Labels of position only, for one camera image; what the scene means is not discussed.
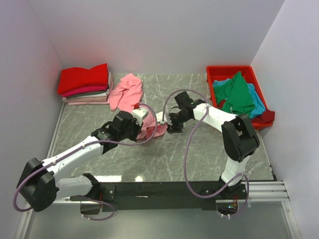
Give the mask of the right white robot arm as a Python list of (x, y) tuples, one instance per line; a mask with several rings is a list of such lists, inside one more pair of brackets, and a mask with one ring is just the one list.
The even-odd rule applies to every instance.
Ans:
[(182, 125), (189, 120), (197, 121), (196, 127), (203, 122), (222, 133), (227, 162), (220, 176), (222, 184), (219, 189), (211, 195), (200, 195), (192, 189), (186, 175), (184, 179), (187, 188), (196, 197), (209, 199), (220, 194), (221, 197), (229, 199), (236, 193), (242, 178), (246, 178), (245, 167), (260, 146), (259, 138), (246, 114), (235, 115), (224, 112), (210, 105), (204, 98), (194, 101), (188, 92), (188, 90), (177, 90), (171, 94), (180, 111), (163, 112), (160, 122), (167, 124), (169, 133), (181, 131)]

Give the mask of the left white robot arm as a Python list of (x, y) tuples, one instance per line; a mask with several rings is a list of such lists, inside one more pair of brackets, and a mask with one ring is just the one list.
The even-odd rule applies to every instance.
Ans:
[(31, 209), (41, 212), (55, 200), (83, 195), (88, 200), (99, 196), (99, 182), (91, 175), (65, 178), (65, 175), (82, 162), (101, 156), (125, 139), (137, 145), (143, 121), (149, 111), (140, 107), (132, 112), (120, 111), (112, 121), (94, 130), (74, 147), (51, 158), (29, 160), (16, 187), (16, 195), (22, 195)]

